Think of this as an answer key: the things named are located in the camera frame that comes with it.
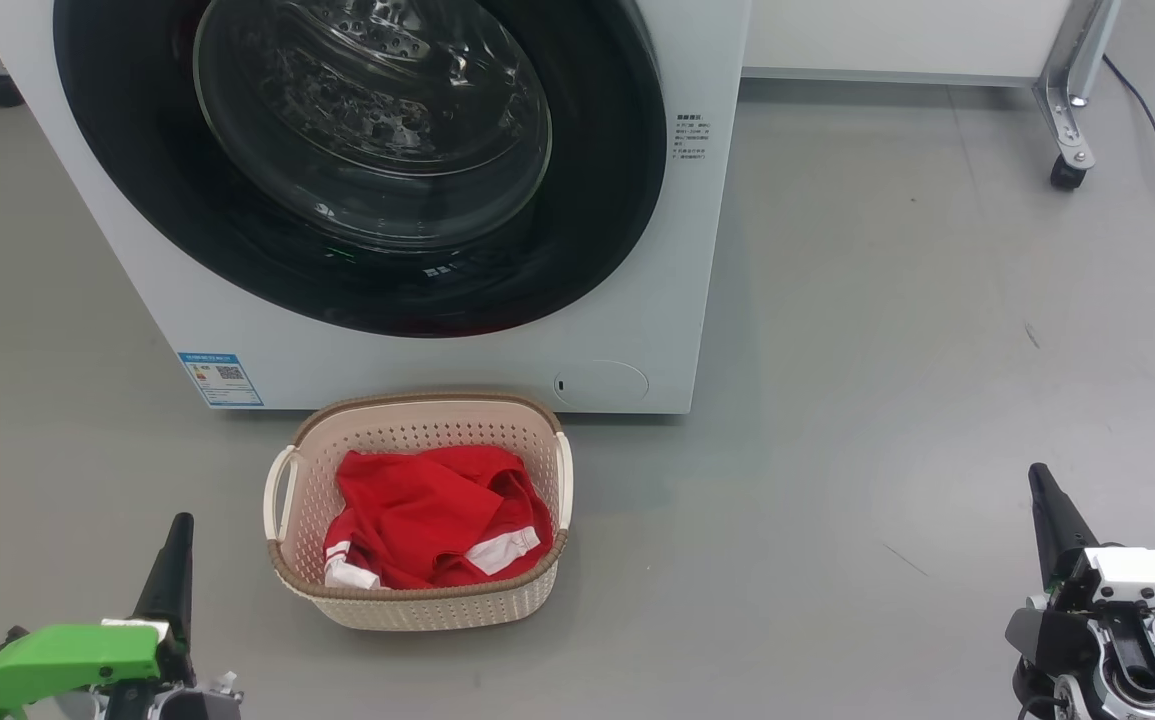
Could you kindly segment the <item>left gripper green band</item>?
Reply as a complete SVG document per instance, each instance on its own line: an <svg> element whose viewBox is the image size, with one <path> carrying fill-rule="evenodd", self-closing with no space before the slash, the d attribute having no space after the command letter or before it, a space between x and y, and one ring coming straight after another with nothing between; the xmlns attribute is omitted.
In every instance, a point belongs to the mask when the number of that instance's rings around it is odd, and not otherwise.
<svg viewBox="0 0 1155 720"><path fill-rule="evenodd" d="M179 512L137 597L133 618L155 624L60 624L0 650L0 719L24 719L36 702L119 682L193 682L194 518Z"/></svg>

